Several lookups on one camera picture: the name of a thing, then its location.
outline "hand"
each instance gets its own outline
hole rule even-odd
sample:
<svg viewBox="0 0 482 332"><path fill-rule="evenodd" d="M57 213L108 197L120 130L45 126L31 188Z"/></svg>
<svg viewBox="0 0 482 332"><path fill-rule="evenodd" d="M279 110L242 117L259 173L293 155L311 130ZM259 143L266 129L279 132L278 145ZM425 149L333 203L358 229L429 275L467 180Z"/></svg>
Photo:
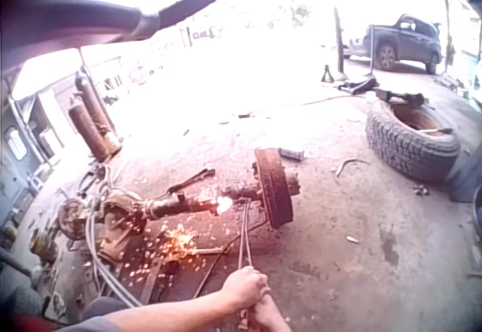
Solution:
<svg viewBox="0 0 482 332"><path fill-rule="evenodd" d="M268 277L253 267L244 267L227 277L221 289L231 312L254 306L269 291Z"/></svg>
<svg viewBox="0 0 482 332"><path fill-rule="evenodd" d="M269 294L265 294L261 300L249 310L249 324L259 326L268 331L291 331L281 316L281 312Z"/></svg>

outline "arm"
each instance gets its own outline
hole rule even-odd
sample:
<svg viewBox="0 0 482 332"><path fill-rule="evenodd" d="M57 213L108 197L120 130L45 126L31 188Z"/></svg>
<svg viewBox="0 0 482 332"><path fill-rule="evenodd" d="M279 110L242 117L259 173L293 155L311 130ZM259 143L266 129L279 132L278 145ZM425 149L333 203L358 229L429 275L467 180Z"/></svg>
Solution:
<svg viewBox="0 0 482 332"><path fill-rule="evenodd" d="M184 302L126 309L106 318L124 332L187 332L255 305L267 288L267 277L252 267L231 274L213 294Z"/></svg>

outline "torch flame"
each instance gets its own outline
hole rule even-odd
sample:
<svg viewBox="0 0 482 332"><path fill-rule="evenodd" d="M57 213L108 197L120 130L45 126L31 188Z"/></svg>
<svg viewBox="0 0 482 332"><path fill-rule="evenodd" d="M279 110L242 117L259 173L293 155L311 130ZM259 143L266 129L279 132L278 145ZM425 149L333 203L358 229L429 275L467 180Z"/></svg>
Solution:
<svg viewBox="0 0 482 332"><path fill-rule="evenodd" d="M219 196L218 197L218 214L222 214L226 212L232 205L233 205L233 200L228 198L227 196Z"/></svg>

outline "gray suv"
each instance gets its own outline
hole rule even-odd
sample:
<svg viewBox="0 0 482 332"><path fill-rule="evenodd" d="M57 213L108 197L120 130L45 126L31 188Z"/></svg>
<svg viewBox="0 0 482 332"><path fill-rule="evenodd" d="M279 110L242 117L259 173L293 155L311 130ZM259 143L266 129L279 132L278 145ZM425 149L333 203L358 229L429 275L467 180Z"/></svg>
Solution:
<svg viewBox="0 0 482 332"><path fill-rule="evenodd" d="M423 62L427 73L434 75L441 62L438 28L408 14L402 14L394 26L374 25L375 66L389 71L396 61ZM349 40L352 55L370 57L371 31Z"/></svg>

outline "oil stain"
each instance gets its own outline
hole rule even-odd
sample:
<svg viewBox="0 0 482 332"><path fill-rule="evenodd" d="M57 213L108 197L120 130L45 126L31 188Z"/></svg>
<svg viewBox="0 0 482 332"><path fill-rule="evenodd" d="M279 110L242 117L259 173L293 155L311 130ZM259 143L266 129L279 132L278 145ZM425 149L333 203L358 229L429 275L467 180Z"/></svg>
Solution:
<svg viewBox="0 0 482 332"><path fill-rule="evenodd" d="M382 247L383 254L385 255L385 260L394 267L397 267L399 256L397 251L394 249L394 247L397 245L397 239L395 234L393 234L393 231L390 230L389 232L386 232L380 228L380 241L382 242L380 246Z"/></svg>
<svg viewBox="0 0 482 332"><path fill-rule="evenodd" d="M298 273L307 274L308 276L312 276L317 279L320 279L322 275L318 268L312 267L309 263L301 263L299 260L289 266L289 269Z"/></svg>

